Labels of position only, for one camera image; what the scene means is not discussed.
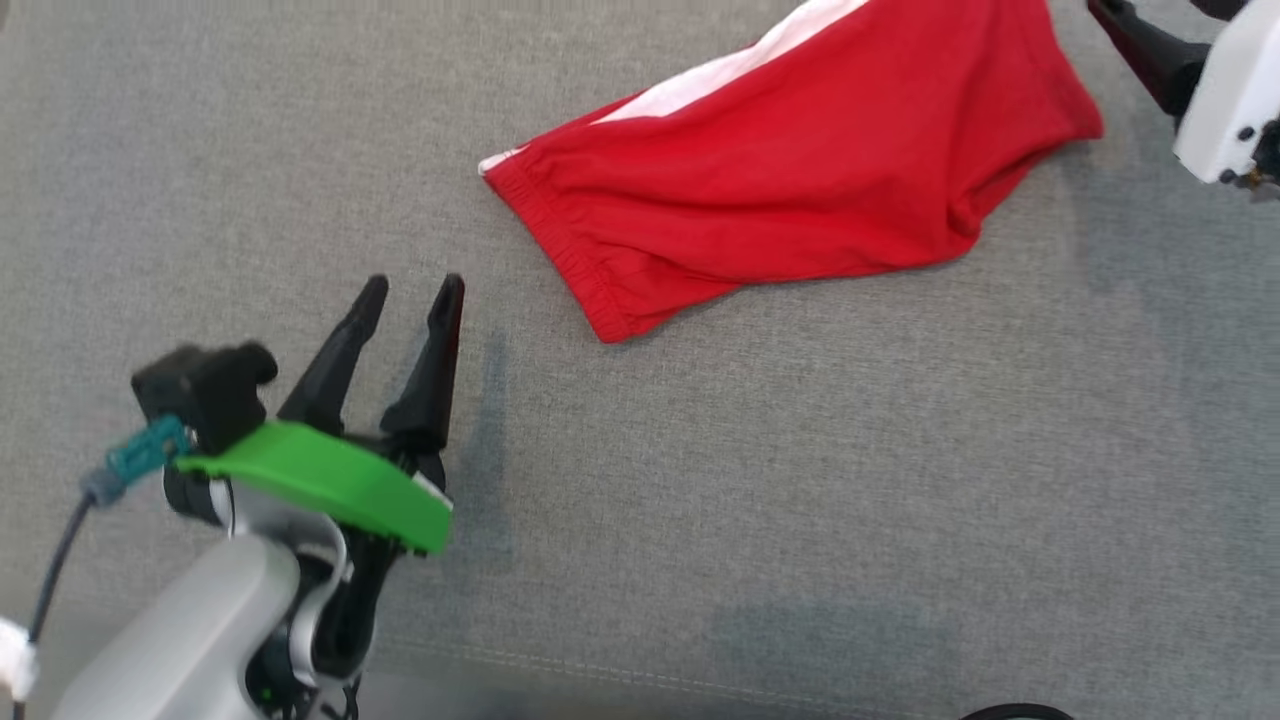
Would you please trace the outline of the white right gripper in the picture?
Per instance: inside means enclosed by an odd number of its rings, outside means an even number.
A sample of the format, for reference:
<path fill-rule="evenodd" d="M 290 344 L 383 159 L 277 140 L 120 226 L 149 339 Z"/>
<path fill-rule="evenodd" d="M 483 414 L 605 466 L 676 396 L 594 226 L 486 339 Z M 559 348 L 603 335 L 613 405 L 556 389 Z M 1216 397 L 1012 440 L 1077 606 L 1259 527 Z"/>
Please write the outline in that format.
<path fill-rule="evenodd" d="M 1181 119 L 1181 165 L 1202 183 L 1280 201 L 1280 0 L 1245 0 L 1211 45 L 1144 20 L 1130 0 L 1085 6 L 1160 110 Z"/>

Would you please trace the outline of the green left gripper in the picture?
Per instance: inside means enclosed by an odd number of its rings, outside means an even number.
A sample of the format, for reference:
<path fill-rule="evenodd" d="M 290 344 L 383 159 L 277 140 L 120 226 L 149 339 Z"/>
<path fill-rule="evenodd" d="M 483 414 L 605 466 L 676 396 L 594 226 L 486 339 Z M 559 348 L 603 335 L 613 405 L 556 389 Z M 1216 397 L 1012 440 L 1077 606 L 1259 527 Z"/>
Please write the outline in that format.
<path fill-rule="evenodd" d="M 435 454 L 392 460 L 383 442 L 321 433 L 344 429 L 349 384 L 388 292 L 384 275 L 369 277 L 280 406 L 282 421 L 215 456 L 180 455 L 165 470 L 168 489 L 184 493 L 183 512 L 233 537 L 262 537 L 297 568 L 292 600 L 250 656 L 253 680 L 352 682 L 372 650 L 390 570 L 448 544 L 453 502 Z M 381 433 L 415 452 L 448 445 L 465 293 L 461 275 L 442 282 L 428 340 L 381 416 Z"/>

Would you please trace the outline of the red shorts white side stripe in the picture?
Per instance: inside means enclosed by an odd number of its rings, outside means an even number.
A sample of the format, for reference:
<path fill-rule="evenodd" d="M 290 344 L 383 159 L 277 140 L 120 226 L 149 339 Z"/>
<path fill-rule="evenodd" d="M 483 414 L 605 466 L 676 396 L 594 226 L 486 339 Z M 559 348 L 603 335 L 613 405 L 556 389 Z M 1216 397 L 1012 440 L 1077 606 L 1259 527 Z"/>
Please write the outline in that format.
<path fill-rule="evenodd" d="M 479 172 L 620 343 L 750 284 L 950 263 L 1103 132 L 1047 0 L 805 0 Z"/>

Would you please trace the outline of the grey fabric sofa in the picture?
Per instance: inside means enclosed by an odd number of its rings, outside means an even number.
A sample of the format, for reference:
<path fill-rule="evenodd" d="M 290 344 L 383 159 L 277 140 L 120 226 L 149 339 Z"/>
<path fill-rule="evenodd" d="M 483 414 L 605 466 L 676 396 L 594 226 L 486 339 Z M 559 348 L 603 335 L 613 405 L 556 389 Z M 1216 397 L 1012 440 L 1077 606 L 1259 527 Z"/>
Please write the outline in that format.
<path fill-rule="evenodd" d="M 457 272 L 454 539 L 389 579 L 365 717 L 1280 720 L 1280 202 L 1048 4 L 1106 136 L 966 258 L 607 346 L 477 163 L 791 0 L 0 0 L 0 615 L 137 366 L 261 340 L 278 404 L 384 272 L 372 427 Z"/>

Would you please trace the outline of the white cloth wrap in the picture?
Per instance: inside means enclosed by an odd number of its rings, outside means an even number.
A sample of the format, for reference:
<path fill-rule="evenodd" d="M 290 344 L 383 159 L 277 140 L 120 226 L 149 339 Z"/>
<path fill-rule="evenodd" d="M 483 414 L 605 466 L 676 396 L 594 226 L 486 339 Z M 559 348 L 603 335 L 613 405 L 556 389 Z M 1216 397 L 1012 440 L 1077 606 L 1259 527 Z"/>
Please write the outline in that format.
<path fill-rule="evenodd" d="M 0 685 L 9 691 L 15 705 L 24 703 L 38 676 L 38 648 L 29 630 L 0 616 Z"/>

